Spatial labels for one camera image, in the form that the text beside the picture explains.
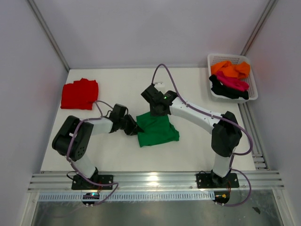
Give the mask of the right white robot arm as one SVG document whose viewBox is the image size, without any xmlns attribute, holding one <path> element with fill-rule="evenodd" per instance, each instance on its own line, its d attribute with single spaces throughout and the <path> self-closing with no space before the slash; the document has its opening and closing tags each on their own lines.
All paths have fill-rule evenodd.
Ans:
<svg viewBox="0 0 301 226">
<path fill-rule="evenodd" d="M 162 93 L 154 84 L 147 87 L 141 96 L 148 102 L 152 116 L 180 117 L 211 135 L 211 148 L 215 152 L 214 166 L 210 172 L 211 183 L 216 187 L 228 185 L 233 152 L 242 137 L 235 115 L 229 111 L 215 115 L 209 110 L 190 104 L 174 91 Z"/>
</svg>

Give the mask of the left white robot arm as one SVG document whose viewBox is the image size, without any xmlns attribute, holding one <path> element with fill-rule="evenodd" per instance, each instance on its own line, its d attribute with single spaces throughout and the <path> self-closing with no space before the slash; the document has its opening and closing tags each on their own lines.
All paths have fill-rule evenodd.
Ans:
<svg viewBox="0 0 301 226">
<path fill-rule="evenodd" d="M 128 136 L 135 136 L 144 130 L 128 113 L 128 108 L 115 104 L 109 115 L 101 114 L 99 118 L 80 120 L 75 116 L 68 116 L 59 129 L 52 142 L 52 148 L 64 156 L 78 179 L 74 184 L 82 184 L 93 189 L 100 186 L 101 179 L 95 167 L 86 154 L 87 146 L 92 136 L 110 134 L 118 130 L 124 131 Z"/>
</svg>

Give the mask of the green t shirt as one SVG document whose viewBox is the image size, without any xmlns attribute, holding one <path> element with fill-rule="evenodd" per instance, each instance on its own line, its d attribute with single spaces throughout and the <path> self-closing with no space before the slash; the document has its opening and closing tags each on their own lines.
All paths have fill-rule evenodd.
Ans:
<svg viewBox="0 0 301 226">
<path fill-rule="evenodd" d="M 151 116 L 151 113 L 147 112 L 137 116 L 136 122 L 143 130 L 137 134 L 140 147 L 161 145 L 180 139 L 179 131 L 170 123 L 167 115 Z"/>
</svg>

